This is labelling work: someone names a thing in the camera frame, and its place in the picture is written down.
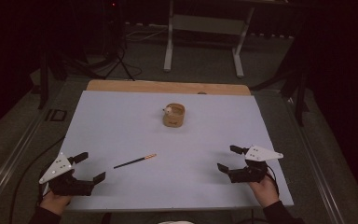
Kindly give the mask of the black tripod stand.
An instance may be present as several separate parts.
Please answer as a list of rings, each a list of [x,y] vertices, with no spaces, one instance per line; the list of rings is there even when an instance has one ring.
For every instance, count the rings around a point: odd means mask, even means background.
[[[104,78],[108,78],[113,71],[121,65],[129,80],[134,81],[135,78],[124,63],[127,49],[125,22],[122,9],[124,0],[101,0],[101,2],[103,11],[105,57],[106,60],[112,64],[112,67],[106,73]]]

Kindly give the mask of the black rectangular floor plate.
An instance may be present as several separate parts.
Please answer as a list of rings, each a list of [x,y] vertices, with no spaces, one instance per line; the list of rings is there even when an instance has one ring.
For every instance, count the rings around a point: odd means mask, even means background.
[[[66,110],[50,109],[45,116],[45,121],[65,121],[66,117]]]

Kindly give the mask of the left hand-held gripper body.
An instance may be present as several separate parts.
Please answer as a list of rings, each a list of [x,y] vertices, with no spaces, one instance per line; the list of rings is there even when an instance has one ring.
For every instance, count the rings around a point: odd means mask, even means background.
[[[60,152],[39,178],[39,184],[48,184],[56,195],[90,196],[95,186],[93,181],[76,179],[73,176],[74,164],[70,164],[68,158]]]

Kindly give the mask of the wooden chopstick holder cup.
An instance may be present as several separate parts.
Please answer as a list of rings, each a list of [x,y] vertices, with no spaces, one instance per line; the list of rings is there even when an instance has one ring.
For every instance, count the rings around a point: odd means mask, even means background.
[[[183,105],[172,103],[163,109],[163,124],[167,127],[179,128],[184,123],[186,109]]]

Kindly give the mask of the black metal stand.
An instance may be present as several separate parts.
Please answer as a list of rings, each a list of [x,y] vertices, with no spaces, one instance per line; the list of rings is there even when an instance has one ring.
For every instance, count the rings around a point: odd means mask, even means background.
[[[33,92],[39,94],[38,109],[43,109],[49,98],[48,72],[59,81],[64,81],[67,74],[62,62],[62,53],[52,44],[44,33],[39,35],[39,83],[34,86]]]
[[[260,91],[266,87],[285,80],[280,94],[284,98],[291,98],[296,93],[295,118],[297,124],[303,126],[302,113],[304,109],[304,98],[306,82],[308,78],[308,53],[305,42],[310,31],[310,20],[305,19],[287,50],[283,60],[272,78],[250,87],[251,91]]]

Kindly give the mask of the person's left hand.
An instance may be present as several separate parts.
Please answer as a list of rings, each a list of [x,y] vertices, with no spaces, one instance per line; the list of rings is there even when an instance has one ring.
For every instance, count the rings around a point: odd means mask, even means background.
[[[71,196],[56,195],[52,191],[49,191],[43,196],[40,207],[49,210],[49,212],[55,215],[61,216],[65,210],[65,207],[71,202]]]

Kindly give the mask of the black chopstick with orange tip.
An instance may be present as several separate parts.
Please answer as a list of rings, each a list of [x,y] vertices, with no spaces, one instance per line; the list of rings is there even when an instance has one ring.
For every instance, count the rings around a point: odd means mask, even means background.
[[[133,160],[133,161],[127,161],[127,162],[124,162],[122,164],[116,165],[116,166],[113,167],[113,169],[124,167],[124,166],[130,165],[130,164],[133,164],[133,163],[136,163],[136,162],[139,162],[139,161],[148,160],[148,159],[154,158],[156,156],[157,156],[157,154],[150,154],[150,155],[144,156],[142,158],[139,158],[139,159],[136,159],[136,160]]]

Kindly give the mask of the person's right hand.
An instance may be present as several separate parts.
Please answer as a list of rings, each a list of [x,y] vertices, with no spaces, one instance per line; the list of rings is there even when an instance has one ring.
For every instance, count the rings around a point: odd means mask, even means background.
[[[280,200],[274,181],[267,176],[265,176],[260,182],[250,182],[249,187],[253,191],[256,200],[263,208],[266,208]]]

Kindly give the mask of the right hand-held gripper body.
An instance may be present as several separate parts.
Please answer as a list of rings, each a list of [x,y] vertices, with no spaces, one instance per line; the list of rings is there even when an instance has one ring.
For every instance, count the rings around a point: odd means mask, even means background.
[[[268,172],[267,161],[283,158],[283,154],[260,146],[247,147],[244,155],[246,166],[229,170],[227,175],[232,183],[260,182]]]

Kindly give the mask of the wooden board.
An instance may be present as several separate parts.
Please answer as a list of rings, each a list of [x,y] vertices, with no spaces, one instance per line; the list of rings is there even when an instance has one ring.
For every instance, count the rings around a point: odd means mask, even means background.
[[[245,85],[142,80],[92,80],[87,86],[87,91],[159,92],[240,96],[249,96],[251,94],[249,88]]]

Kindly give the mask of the white metal table frame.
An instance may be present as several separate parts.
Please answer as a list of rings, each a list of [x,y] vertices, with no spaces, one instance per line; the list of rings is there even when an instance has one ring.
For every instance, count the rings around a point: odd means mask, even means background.
[[[239,20],[205,17],[199,15],[188,15],[174,11],[175,0],[169,0],[169,14],[167,25],[167,45],[164,57],[163,71],[172,70],[173,38],[176,31],[201,35],[202,39],[197,40],[197,45],[211,45],[210,37],[237,37],[238,42],[231,48],[232,61],[237,78],[244,78],[242,68],[241,50],[247,36],[255,7],[246,7],[244,18]]]

